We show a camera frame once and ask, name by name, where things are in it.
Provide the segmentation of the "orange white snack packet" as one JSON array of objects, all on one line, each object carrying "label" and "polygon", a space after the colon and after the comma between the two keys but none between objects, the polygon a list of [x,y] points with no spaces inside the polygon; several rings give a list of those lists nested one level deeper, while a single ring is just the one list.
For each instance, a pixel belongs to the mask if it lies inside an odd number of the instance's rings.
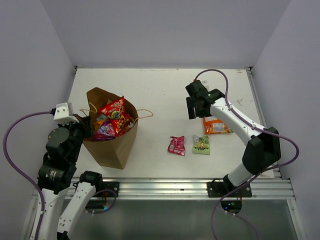
[{"label": "orange white snack packet", "polygon": [[202,122],[205,135],[233,133],[233,131],[223,121],[216,117],[204,117]]}]

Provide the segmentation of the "orange yellow snack bag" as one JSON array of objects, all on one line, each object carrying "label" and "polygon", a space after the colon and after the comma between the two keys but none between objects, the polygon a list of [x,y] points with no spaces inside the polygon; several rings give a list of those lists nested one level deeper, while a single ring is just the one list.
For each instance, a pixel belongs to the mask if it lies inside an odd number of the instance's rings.
[{"label": "orange yellow snack bag", "polygon": [[100,116],[97,117],[93,125],[96,129],[99,129],[106,120],[107,120],[107,117],[104,114],[101,114]]}]

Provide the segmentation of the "purple candy packet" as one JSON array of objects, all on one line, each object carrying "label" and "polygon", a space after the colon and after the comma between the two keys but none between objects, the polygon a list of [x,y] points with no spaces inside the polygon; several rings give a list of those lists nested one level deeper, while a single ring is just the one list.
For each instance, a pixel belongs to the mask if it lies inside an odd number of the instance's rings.
[{"label": "purple candy packet", "polygon": [[110,120],[106,120],[93,135],[94,141],[108,141],[116,138],[116,133]]}]

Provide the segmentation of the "brown paper bag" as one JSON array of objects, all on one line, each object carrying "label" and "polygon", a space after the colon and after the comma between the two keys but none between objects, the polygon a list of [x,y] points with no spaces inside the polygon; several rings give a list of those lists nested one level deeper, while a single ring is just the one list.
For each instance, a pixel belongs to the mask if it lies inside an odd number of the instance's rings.
[{"label": "brown paper bag", "polygon": [[[90,126],[94,126],[94,120],[99,116],[95,109],[100,109],[108,103],[108,101],[115,101],[120,97],[114,93],[108,92],[101,88],[95,87],[86,93],[87,101],[91,106]],[[95,161],[103,167],[115,168],[123,170],[129,159],[131,150],[136,140],[139,116],[136,107],[124,100],[124,107],[126,112],[133,118],[134,125],[124,135],[112,140],[96,141],[93,137],[84,139],[83,144]]]}]

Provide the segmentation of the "red snack packet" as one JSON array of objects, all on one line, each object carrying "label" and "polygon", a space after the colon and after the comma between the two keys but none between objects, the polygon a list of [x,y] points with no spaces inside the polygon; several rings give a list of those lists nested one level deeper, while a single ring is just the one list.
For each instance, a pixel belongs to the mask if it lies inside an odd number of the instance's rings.
[{"label": "red snack packet", "polygon": [[126,112],[123,96],[104,105],[98,112],[110,121],[116,137],[124,135],[134,126],[132,117]]}]

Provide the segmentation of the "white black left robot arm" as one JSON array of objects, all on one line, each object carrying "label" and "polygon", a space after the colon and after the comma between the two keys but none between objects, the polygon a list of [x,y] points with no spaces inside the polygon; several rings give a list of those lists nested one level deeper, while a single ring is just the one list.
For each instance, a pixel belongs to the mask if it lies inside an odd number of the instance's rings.
[{"label": "white black left robot arm", "polygon": [[[91,118],[75,114],[70,102],[57,104],[51,113],[58,127],[48,134],[46,153],[38,171],[37,211],[29,236],[31,240],[69,240],[83,212],[105,213],[118,197],[118,190],[107,186],[100,173],[86,170],[80,175],[70,202],[63,208],[83,141],[92,136]],[[111,197],[112,206],[98,210],[89,205],[93,197],[103,200]]]}]

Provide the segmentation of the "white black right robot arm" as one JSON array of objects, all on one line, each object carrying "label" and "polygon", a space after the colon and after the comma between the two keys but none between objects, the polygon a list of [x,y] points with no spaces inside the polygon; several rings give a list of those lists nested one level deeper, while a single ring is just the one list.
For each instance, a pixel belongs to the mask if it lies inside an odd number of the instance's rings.
[{"label": "white black right robot arm", "polygon": [[186,104],[190,119],[215,117],[226,124],[245,145],[241,163],[223,178],[222,189],[227,196],[235,196],[241,185],[260,175],[281,158],[279,132],[265,128],[226,102],[226,96],[218,89],[208,91],[197,80],[185,87]]}]

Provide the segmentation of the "green small snack packet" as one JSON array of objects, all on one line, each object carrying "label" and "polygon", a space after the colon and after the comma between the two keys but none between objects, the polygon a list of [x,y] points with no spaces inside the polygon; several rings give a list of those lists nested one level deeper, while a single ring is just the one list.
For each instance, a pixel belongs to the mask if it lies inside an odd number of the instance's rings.
[{"label": "green small snack packet", "polygon": [[204,136],[192,136],[192,153],[193,154],[201,154],[201,155],[210,155],[210,142],[209,137],[207,135]]}]

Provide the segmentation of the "pink small snack packet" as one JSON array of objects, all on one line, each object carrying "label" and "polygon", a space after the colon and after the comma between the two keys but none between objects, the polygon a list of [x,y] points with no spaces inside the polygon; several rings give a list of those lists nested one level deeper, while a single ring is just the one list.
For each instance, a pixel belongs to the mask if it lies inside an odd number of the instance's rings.
[{"label": "pink small snack packet", "polygon": [[179,156],[185,156],[186,149],[184,145],[185,137],[180,136],[171,136],[170,144],[167,148],[167,151],[171,154],[179,155]]}]

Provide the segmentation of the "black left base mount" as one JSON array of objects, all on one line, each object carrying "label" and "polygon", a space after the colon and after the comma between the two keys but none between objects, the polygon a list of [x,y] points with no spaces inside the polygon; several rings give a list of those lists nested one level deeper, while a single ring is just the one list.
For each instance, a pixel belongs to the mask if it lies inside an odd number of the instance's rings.
[{"label": "black left base mount", "polygon": [[103,181],[98,193],[93,196],[85,209],[87,212],[98,214],[112,208],[119,196],[120,183],[118,181]]}]

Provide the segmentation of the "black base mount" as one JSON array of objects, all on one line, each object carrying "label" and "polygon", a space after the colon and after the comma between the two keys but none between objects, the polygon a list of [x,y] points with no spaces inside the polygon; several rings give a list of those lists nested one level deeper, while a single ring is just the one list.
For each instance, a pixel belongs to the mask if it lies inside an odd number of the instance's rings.
[{"label": "black base mount", "polygon": [[230,194],[234,189],[229,188],[218,178],[207,182],[206,187],[208,197],[222,198],[219,203],[222,209],[233,214],[238,214],[241,211],[243,198],[251,198],[253,196],[250,185]]},{"label": "black base mount", "polygon": [[98,193],[93,196],[85,209],[87,212],[98,214],[112,208],[119,196],[120,183],[118,181],[103,181]]}]

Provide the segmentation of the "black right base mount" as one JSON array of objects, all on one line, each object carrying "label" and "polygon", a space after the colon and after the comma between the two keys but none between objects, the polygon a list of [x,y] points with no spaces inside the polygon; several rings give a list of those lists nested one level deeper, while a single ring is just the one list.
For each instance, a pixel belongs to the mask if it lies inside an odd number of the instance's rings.
[{"label": "black right base mount", "polygon": [[218,178],[207,182],[206,187],[208,197],[222,198],[219,203],[222,209],[233,214],[238,214],[241,211],[243,198],[251,198],[253,196],[250,185],[230,194],[234,189],[229,188]]}]

